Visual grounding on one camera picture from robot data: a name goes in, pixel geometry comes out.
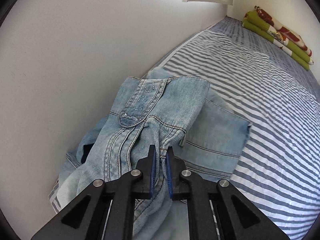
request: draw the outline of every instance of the stitching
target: stitching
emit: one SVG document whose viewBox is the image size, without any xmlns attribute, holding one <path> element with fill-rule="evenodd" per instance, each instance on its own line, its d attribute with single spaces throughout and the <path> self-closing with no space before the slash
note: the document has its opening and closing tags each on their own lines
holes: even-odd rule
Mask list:
<svg viewBox="0 0 320 240">
<path fill-rule="evenodd" d="M 151 201 L 150 201 L 149 205 L 148 205 L 148 206 L 146 206 L 146 208 L 145 208 L 145 209 L 140 213 L 140 215 L 139 215 L 139 216 L 141 216 L 141 215 L 142 215 L 142 213 L 143 213 L 143 212 L 145 212 L 145 210 L 146 210 L 146 209 L 147 209 L 147 208 L 148 208 L 148 207 L 153 203 L 153 201 L 154 201 L 154 200 L 152 200 L 152 199 L 151 199 Z"/>
<path fill-rule="evenodd" d="M 151 102 L 149 103 L 149 105 L 146 107 L 146 109 L 144 110 L 144 112 L 141 114 L 141 116 L 139 117 L 139 119 L 142 117 L 143 114 L 145 114 L 145 112 L 146 112 L 146 110 L 148 109 L 148 107 L 153 103 L 153 100 L 156 98 L 156 96 L 157 96 L 157 94 L 158 94 L 158 92 L 159 92 L 159 90 L 160 90 L 160 88 L 161 88 L 162 82 L 163 82 L 163 80 L 161 80 L 161 83 L 160 83 L 160 85 L 159 85 L 159 87 L 158 87 L 158 90 L 157 90 L 155 96 L 153 97 L 153 99 L 151 100 Z M 133 124 L 133 125 L 124 126 L 124 127 L 126 127 L 126 128 L 131 128 L 131 127 L 134 127 L 134 126 L 140 124 L 141 122 L 145 122 L 146 117 L 147 117 L 148 114 L 152 111 L 152 109 L 155 107 L 156 103 L 157 103 L 157 102 L 159 101 L 159 99 L 161 98 L 161 96 L 162 96 L 162 94 L 163 94 L 163 92 L 164 92 L 164 88 L 165 88 L 165 86 L 162 88 L 161 94 L 159 95 L 159 97 L 157 98 L 157 100 L 153 103 L 153 106 L 152 106 L 151 109 L 148 111 L 148 113 L 146 113 L 145 117 L 143 117 L 139 122 L 137 122 L 137 123 L 135 123 L 135 124 Z"/>
<path fill-rule="evenodd" d="M 203 166 L 198 165 L 198 164 L 194 164 L 194 163 L 192 163 L 192 162 L 190 162 L 190 161 L 186 161 L 186 160 L 184 160 L 184 159 L 182 159 L 182 158 L 179 158 L 179 157 L 177 157 L 177 156 L 175 156 L 175 158 L 177 158 L 177 159 L 179 159 L 179 160 L 183 160 L 184 162 L 190 163 L 190 164 L 192 164 L 192 165 L 194 165 L 194 166 L 198 166 L 198 167 L 200 167 L 200 168 L 204 168 L 204 169 L 212 170 L 212 171 L 217 171 L 217 170 L 214 170 L 214 169 L 209 169 L 209 168 L 203 167 Z M 200 171 L 200 170 L 197 170 L 197 169 L 195 169 L 195 168 L 190 168 L 190 166 L 188 166 L 188 169 L 191 169 L 191 170 L 194 170 L 194 171 L 199 171 L 199 172 L 206 173 L 206 174 L 209 174 L 209 175 L 216 175 L 216 174 L 208 173 L 208 172 L 206 172 L 206 171 Z"/>
<path fill-rule="evenodd" d="M 145 82 L 145 79 L 140 80 L 136 90 L 134 91 L 133 95 L 129 98 L 128 102 L 126 103 L 124 109 L 129 109 L 132 105 L 132 103 L 134 102 L 135 98 L 138 96 L 141 87 L 143 86 L 143 83 Z"/>
<path fill-rule="evenodd" d="M 197 148 L 203 149 L 203 150 L 208 151 L 208 152 L 213 152 L 213 153 L 217 153 L 217 154 L 221 154 L 221 155 L 226 155 L 226 156 L 230 156 L 230 157 L 237 157 L 237 158 L 239 158 L 239 156 L 237 156 L 237 155 L 229 154 L 229 153 L 216 152 L 216 151 L 213 151 L 213 150 L 209 150 L 209 149 L 203 148 L 203 147 L 201 147 L 201 146 L 199 146 L 199 145 L 196 145 L 196 144 L 194 144 L 194 143 L 192 143 L 192 142 L 189 142 L 189 141 L 186 141 L 186 143 L 191 144 L 191 145 L 193 145 L 193 146 L 195 146 L 195 147 L 197 147 Z"/>
<path fill-rule="evenodd" d="M 161 145 L 166 144 L 167 141 L 170 140 L 172 137 L 174 137 L 175 134 L 178 133 L 178 132 L 179 132 L 179 130 L 171 129 L 171 131 L 170 131 L 170 133 L 168 134 L 168 136 L 166 136 L 166 139 L 165 139 L 164 143 L 161 144 Z"/>
<path fill-rule="evenodd" d="M 221 177 L 221 178 L 225 178 L 227 176 L 222 176 L 222 175 L 218 175 L 218 174 L 213 174 L 213 173 L 209 173 L 209 172 L 206 172 L 206 171 L 199 171 L 197 169 L 194 169 L 194 168 L 190 168 L 188 167 L 189 170 L 192 170 L 192 171 L 198 171 L 198 172 L 201 172 L 201 173 L 205 173 L 205 174 L 208 174 L 208 175 L 213 175 L 213 176 L 217 176 L 217 177 Z"/>
<path fill-rule="evenodd" d="M 115 114 L 115 113 L 113 113 L 113 112 L 110 112 L 110 114 L 113 114 L 113 115 L 115 115 L 115 116 L 119 117 L 119 115 L 118 115 L 118 114 Z"/>
<path fill-rule="evenodd" d="M 119 177 L 121 177 L 121 161 L 120 161 L 121 150 L 122 150 L 122 147 L 123 147 L 124 143 L 126 142 L 127 138 L 129 137 L 129 135 L 132 133 L 133 130 L 134 130 L 134 128 L 128 132 L 128 134 L 125 136 L 125 138 L 124 138 L 124 140 L 121 143 L 120 148 L 119 148 L 119 152 L 118 152 Z"/>
<path fill-rule="evenodd" d="M 112 146 L 114 144 L 114 142 L 116 141 L 116 139 L 118 138 L 118 136 L 120 136 L 123 132 L 125 131 L 125 129 L 121 130 L 120 133 L 113 139 L 111 146 L 110 146 L 110 150 L 109 150 L 109 160 L 108 160 L 108 173 L 109 173 L 109 181 L 110 181 L 110 158 L 111 158 L 111 150 L 112 150 Z"/>
<path fill-rule="evenodd" d="M 164 123 L 164 122 L 161 122 L 160 119 L 159 119 L 157 116 L 155 116 L 155 115 L 150 115 L 149 117 L 153 117 L 154 119 L 156 119 L 159 123 L 161 123 L 161 124 L 164 125 L 164 126 L 167 126 L 167 127 L 170 127 L 170 128 L 174 128 L 174 129 L 179 129 L 179 130 L 183 131 L 184 133 L 187 133 L 187 132 L 186 132 L 183 128 L 181 128 L 181 127 L 173 126 L 173 125 L 169 125 L 169 124 L 166 124 L 166 123 Z"/>
<path fill-rule="evenodd" d="M 73 161 L 73 156 L 70 153 L 67 153 L 66 155 L 66 159 L 77 169 L 81 166 L 80 163 L 78 163 L 77 161 Z"/>
<path fill-rule="evenodd" d="M 139 119 L 146 113 L 148 107 L 153 103 L 153 100 L 155 100 L 156 96 L 158 95 L 159 93 L 159 90 L 162 86 L 162 83 L 163 83 L 163 79 L 161 80 L 160 84 L 159 84 L 159 87 L 157 89 L 157 92 L 155 93 L 154 97 L 152 98 L 152 100 L 150 101 L 150 103 L 148 104 L 148 106 L 146 107 L 146 109 L 143 111 L 143 113 L 140 115 Z M 160 97 L 162 96 L 162 93 L 160 94 L 159 98 L 155 101 L 154 105 L 158 102 L 158 100 L 160 99 Z"/>
<path fill-rule="evenodd" d="M 66 159 L 72 164 L 72 166 L 74 166 L 76 169 L 79 167 L 77 167 L 71 160 L 69 160 L 69 158 L 68 157 L 66 157 Z"/>
<path fill-rule="evenodd" d="M 155 187 L 156 187 L 156 184 L 159 182 L 159 177 L 157 178 L 156 182 L 155 182 Z M 145 199 L 141 200 L 137 206 L 134 208 L 134 210 L 137 210 L 137 208 L 145 201 Z"/>
<path fill-rule="evenodd" d="M 111 143 L 111 146 L 110 146 L 110 152 L 109 152 L 109 156 L 108 156 L 108 173 L 109 173 L 109 180 L 110 180 L 110 154 L 111 154 L 111 147 L 112 147 L 112 144 L 113 142 L 115 141 L 115 139 L 117 138 L 117 136 L 119 134 L 121 134 L 123 131 L 123 129 L 121 129 L 120 131 L 118 132 L 115 132 L 109 139 L 107 145 L 106 145 L 106 150 L 105 150 L 105 156 L 104 156 L 104 171 L 103 171 L 103 180 L 106 181 L 106 157 L 107 157 L 107 150 L 108 150 L 108 147 L 109 147 L 109 144 L 110 144 L 110 141 L 112 140 L 112 138 L 115 136 L 115 138 L 113 139 L 112 143 Z"/>
<path fill-rule="evenodd" d="M 134 79 L 137 79 L 137 80 L 141 80 L 141 78 L 136 78 L 136 77 L 128 77 L 128 78 L 134 78 Z"/>
<path fill-rule="evenodd" d="M 190 76 L 178 76 L 178 77 L 172 77 L 170 79 L 175 79 L 175 78 L 182 78 L 182 77 L 188 77 L 188 78 L 196 78 L 196 79 L 201 79 L 201 80 L 204 80 L 204 81 L 207 81 L 209 84 L 210 82 L 204 78 L 199 78 L 199 77 L 190 77 Z"/>
<path fill-rule="evenodd" d="M 140 205 L 140 203 L 142 202 L 143 200 L 138 200 L 136 199 L 136 205 Z"/>
<path fill-rule="evenodd" d="M 170 136 L 171 132 L 173 131 L 173 129 L 171 128 L 167 134 L 167 136 L 162 140 L 162 142 L 160 143 L 160 153 L 159 155 L 162 156 L 163 154 L 161 154 L 162 151 L 166 151 L 167 149 L 162 148 L 162 146 L 164 145 L 164 141 L 169 140 L 172 136 Z"/>
<path fill-rule="evenodd" d="M 243 118 L 243 117 L 241 117 L 241 116 L 238 116 L 238 115 L 236 115 L 236 114 L 230 113 L 230 112 L 227 111 L 226 109 L 222 108 L 221 106 L 216 105 L 215 103 L 209 101 L 208 99 L 205 99 L 205 100 L 207 100 L 209 103 L 215 105 L 216 107 L 221 108 L 222 110 L 226 111 L 226 112 L 229 113 L 229 114 L 232 114 L 232 115 L 234 115 L 234 116 L 236 116 L 236 117 L 239 117 L 239 118 L 241 118 L 241 119 L 243 119 L 243 120 L 245 120 L 245 121 L 247 121 L 247 122 L 250 122 L 249 120 L 247 120 L 247 119 L 245 119 L 245 118 Z"/>
<path fill-rule="evenodd" d="M 130 162 L 130 151 L 133 147 L 133 144 L 136 142 L 139 134 L 141 133 L 141 130 L 143 129 L 143 126 L 144 125 L 141 125 L 141 127 L 139 128 L 138 130 L 138 133 L 136 134 L 136 136 L 134 137 L 133 141 L 131 142 L 130 146 L 129 146 L 129 149 L 127 151 L 127 162 L 128 162 L 128 168 L 129 168 L 129 171 L 131 171 L 131 162 Z"/>
</svg>

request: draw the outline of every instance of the white wall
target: white wall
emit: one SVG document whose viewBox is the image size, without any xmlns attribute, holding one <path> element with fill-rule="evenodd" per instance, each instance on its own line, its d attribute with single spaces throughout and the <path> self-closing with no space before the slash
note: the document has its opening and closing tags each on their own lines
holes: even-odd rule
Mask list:
<svg viewBox="0 0 320 240">
<path fill-rule="evenodd" d="M 226 13 L 181 0 L 18 0 L 0 28 L 0 207 L 22 239 L 54 215 L 66 151 L 123 80 Z"/>
<path fill-rule="evenodd" d="M 233 6 L 228 6 L 228 16 L 242 20 L 255 5 L 303 38 L 313 52 L 315 64 L 310 69 L 320 83 L 320 23 L 305 0 L 234 0 Z"/>
</svg>

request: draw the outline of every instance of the folded blanket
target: folded blanket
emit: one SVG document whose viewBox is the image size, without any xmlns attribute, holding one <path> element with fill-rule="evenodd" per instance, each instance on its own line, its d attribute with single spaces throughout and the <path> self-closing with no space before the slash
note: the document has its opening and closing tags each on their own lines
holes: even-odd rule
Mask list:
<svg viewBox="0 0 320 240">
<path fill-rule="evenodd" d="M 280 49 L 282 49 L 285 53 L 287 53 L 290 57 L 292 57 L 296 62 L 298 62 L 301 66 L 303 66 L 304 69 L 309 70 L 309 65 L 308 63 L 306 63 L 302 58 L 300 58 L 297 54 L 295 54 L 294 52 L 292 52 L 290 49 L 288 49 L 286 46 L 284 46 L 283 44 L 281 44 L 278 40 L 276 40 L 273 36 L 271 36 L 270 34 L 268 34 L 267 32 L 263 31 L 262 29 L 260 29 L 259 27 L 257 27 L 256 25 L 252 24 L 251 22 L 249 22 L 249 20 L 245 17 L 242 21 L 242 27 L 253 31 L 255 33 L 257 33 L 258 35 L 262 36 L 263 38 L 265 38 L 266 40 L 270 41 L 271 43 L 275 44 L 277 47 L 279 47 Z"/>
<path fill-rule="evenodd" d="M 306 46 L 301 36 L 289 28 L 285 27 L 281 22 L 272 17 L 266 11 L 262 10 L 259 6 L 255 6 L 254 9 L 257 11 L 259 17 L 269 23 L 271 26 L 276 28 L 283 35 L 288 37 L 291 41 L 297 44 L 309 57 L 312 55 L 312 51 Z"/>
<path fill-rule="evenodd" d="M 313 65 L 313 60 L 309 57 L 301 48 L 299 48 L 296 44 L 294 44 L 291 40 L 289 40 L 282 33 L 277 31 L 273 26 L 271 26 L 266 21 L 262 20 L 256 11 L 247 12 L 246 18 L 249 22 L 259 27 L 261 30 L 269 33 L 283 45 L 285 45 L 288 49 L 297 54 L 300 58 L 302 58 L 309 65 Z"/>
</svg>

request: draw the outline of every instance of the blue gripper pad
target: blue gripper pad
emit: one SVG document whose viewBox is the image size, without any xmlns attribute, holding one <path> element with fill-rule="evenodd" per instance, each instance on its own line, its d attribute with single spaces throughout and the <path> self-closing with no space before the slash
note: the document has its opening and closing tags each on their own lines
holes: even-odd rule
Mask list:
<svg viewBox="0 0 320 240">
<path fill-rule="evenodd" d="M 169 196 L 170 196 L 170 198 L 172 198 L 173 197 L 172 174 L 171 174 L 171 168 L 170 168 L 170 158 L 169 158 L 168 153 L 167 153 L 165 162 L 166 162 L 166 166 L 167 166 L 167 181 L 168 181 Z"/>
<path fill-rule="evenodd" d="M 151 166 L 151 173 L 150 173 L 150 196 L 151 197 L 153 197 L 155 183 L 156 183 L 156 148 L 154 148 L 154 151 L 153 151 L 152 166 Z"/>
</svg>

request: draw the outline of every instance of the blue and white striped bedsheet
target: blue and white striped bedsheet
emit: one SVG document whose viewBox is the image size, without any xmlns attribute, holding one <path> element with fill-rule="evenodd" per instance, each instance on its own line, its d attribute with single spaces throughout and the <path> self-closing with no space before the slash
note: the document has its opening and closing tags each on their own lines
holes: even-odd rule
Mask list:
<svg viewBox="0 0 320 240">
<path fill-rule="evenodd" d="M 320 212 L 319 85 L 278 47 L 226 17 L 158 67 L 210 81 L 253 123 L 231 182 L 292 240 Z"/>
</svg>

